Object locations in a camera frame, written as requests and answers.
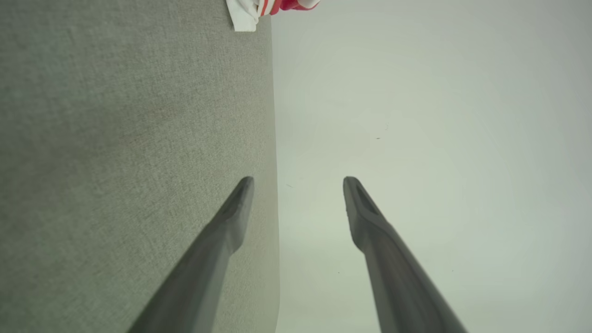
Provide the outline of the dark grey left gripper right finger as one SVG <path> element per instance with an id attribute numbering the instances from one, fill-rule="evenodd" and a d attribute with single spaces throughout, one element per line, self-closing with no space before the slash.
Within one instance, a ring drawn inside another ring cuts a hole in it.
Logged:
<path id="1" fill-rule="evenodd" d="M 383 333 L 464 333 L 438 292 L 361 181 L 343 180 L 351 237 L 364 254 Z"/>

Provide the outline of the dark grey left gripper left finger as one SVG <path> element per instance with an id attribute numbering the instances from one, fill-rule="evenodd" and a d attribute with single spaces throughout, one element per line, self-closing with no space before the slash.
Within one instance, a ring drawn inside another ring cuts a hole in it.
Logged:
<path id="1" fill-rule="evenodd" d="M 131 333 L 210 333 L 228 262 L 243 244 L 254 179 L 243 177 L 150 299 Z"/>

